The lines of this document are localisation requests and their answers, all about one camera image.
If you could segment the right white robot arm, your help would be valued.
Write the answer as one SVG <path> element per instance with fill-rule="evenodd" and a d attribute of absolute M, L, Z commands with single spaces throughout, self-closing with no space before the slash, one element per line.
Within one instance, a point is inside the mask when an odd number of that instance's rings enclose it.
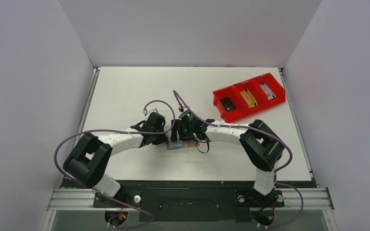
<path fill-rule="evenodd" d="M 261 120 L 250 124 L 230 124 L 214 119 L 200 120 L 190 111 L 172 120 L 171 141 L 196 141 L 209 144 L 220 141 L 241 145 L 249 160 L 256 167 L 253 201 L 266 205 L 275 188 L 275 171 L 282 157 L 284 146 L 277 135 Z"/>

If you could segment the brown leather card holder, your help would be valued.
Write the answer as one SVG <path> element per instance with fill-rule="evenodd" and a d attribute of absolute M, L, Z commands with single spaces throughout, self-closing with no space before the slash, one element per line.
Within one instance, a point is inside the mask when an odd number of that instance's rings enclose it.
<path fill-rule="evenodd" d="M 172 142 L 168 141 L 166 143 L 167 150 L 177 150 L 177 149 L 183 149 L 183 148 L 192 148 L 192 147 L 197 147 L 197 143 L 195 141 L 177 141 L 177 142 Z"/>

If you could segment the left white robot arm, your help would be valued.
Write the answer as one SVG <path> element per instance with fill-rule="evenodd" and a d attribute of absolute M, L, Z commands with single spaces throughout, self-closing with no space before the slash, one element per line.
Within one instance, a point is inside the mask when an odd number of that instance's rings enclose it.
<path fill-rule="evenodd" d="M 87 188 L 106 195 L 113 207 L 124 202 L 121 185 L 105 173 L 110 158 L 120 152 L 146 145 L 159 145 L 167 141 L 164 133 L 165 117 L 152 112 L 147 120 L 131 126 L 122 134 L 95 136 L 82 135 L 65 162 L 63 170 Z"/>

